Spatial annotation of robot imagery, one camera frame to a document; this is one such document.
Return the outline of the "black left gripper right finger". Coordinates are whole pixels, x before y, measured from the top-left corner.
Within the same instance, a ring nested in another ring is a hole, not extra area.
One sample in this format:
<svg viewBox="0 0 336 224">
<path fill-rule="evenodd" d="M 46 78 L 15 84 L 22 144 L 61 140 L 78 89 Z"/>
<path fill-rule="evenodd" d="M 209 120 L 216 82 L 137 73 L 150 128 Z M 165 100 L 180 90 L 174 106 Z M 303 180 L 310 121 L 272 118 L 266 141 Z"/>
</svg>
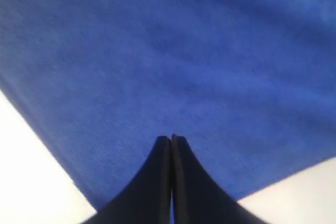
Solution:
<svg viewBox="0 0 336 224">
<path fill-rule="evenodd" d="M 218 186 L 185 137 L 172 136 L 171 161 L 175 223 L 265 223 Z"/>
</svg>

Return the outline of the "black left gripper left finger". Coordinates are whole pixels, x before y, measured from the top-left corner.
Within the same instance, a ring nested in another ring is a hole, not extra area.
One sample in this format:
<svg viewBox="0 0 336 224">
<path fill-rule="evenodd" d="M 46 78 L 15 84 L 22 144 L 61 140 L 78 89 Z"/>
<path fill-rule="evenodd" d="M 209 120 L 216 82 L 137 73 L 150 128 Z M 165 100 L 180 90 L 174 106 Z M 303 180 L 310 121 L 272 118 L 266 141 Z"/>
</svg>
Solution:
<svg viewBox="0 0 336 224">
<path fill-rule="evenodd" d="M 170 223 L 171 141 L 159 136 L 129 184 L 86 224 Z"/>
</svg>

